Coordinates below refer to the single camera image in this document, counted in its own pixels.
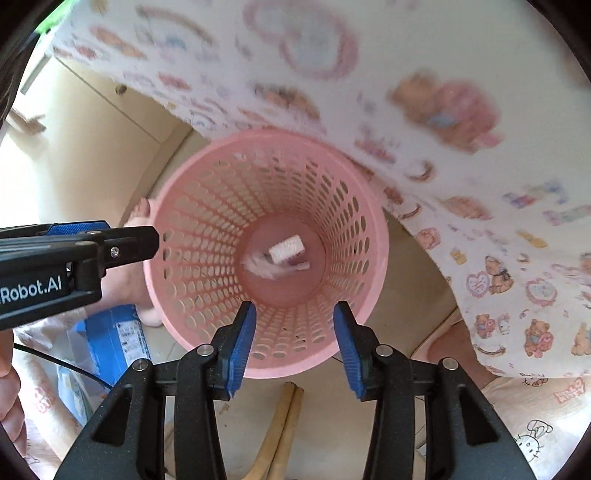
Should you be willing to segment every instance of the metal screw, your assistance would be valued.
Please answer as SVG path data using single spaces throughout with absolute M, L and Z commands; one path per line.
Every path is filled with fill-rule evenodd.
M 394 349 L 389 346 L 389 345 L 378 345 L 375 348 L 375 352 L 379 355 L 379 356 L 390 356 L 394 353 Z
M 443 366 L 448 370 L 457 370 L 459 364 L 457 363 L 456 359 L 447 357 L 443 359 Z
M 214 350 L 215 348 L 213 347 L 213 345 L 210 345 L 209 343 L 204 343 L 203 345 L 199 345 L 197 347 L 197 354 L 199 356 L 209 356 L 213 353 Z
M 148 368 L 150 362 L 145 358 L 138 358 L 134 363 L 131 364 L 131 367 L 136 372 L 142 372 Z

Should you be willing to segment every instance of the white fabric item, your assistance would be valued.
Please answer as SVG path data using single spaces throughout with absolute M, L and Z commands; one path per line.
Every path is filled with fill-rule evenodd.
M 285 128 L 362 166 L 497 375 L 591 374 L 591 89 L 526 2 L 81 0 L 53 51 L 206 137 Z
M 497 378 L 482 392 L 538 480 L 562 468 L 591 421 L 591 378 Z

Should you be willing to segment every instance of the tiled floor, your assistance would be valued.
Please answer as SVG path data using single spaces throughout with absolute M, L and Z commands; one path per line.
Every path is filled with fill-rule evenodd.
M 177 168 L 203 140 L 194 135 L 182 146 L 170 168 Z M 162 181 L 155 186 L 160 188 Z M 383 343 L 406 355 L 455 309 L 449 286 L 428 255 L 402 226 L 388 219 L 390 252 L 384 289 L 367 325 Z M 184 350 L 163 327 L 145 328 L 152 359 L 176 359 Z M 245 379 L 227 406 L 219 403 L 217 422 L 229 480 L 241 479 L 250 468 L 271 421 L 281 385 L 290 380 L 302 387 L 303 408 L 291 453 L 287 478 L 347 480 L 361 477 L 374 417 L 374 403 L 360 403 L 349 389 L 342 364 L 329 359 L 289 378 Z M 415 401 L 415 438 L 424 441 L 424 408 Z M 424 461 L 415 456 L 415 479 L 424 478 Z

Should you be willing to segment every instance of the green object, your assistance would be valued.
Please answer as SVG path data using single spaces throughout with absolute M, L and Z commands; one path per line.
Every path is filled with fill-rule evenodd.
M 35 29 L 35 33 L 43 35 L 49 32 L 53 27 L 58 25 L 68 13 L 70 13 L 72 6 L 76 2 L 77 0 L 65 0 L 64 2 L 60 3 L 60 5 L 58 5 L 58 7 L 50 13 L 49 17 L 41 22 L 41 24 Z

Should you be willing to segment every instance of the label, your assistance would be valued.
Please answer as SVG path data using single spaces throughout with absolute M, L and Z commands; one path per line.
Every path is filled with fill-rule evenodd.
M 144 338 L 144 331 L 137 320 L 116 323 L 119 343 L 123 350 L 123 356 L 127 366 L 130 366 L 138 358 L 149 358 L 148 345 Z

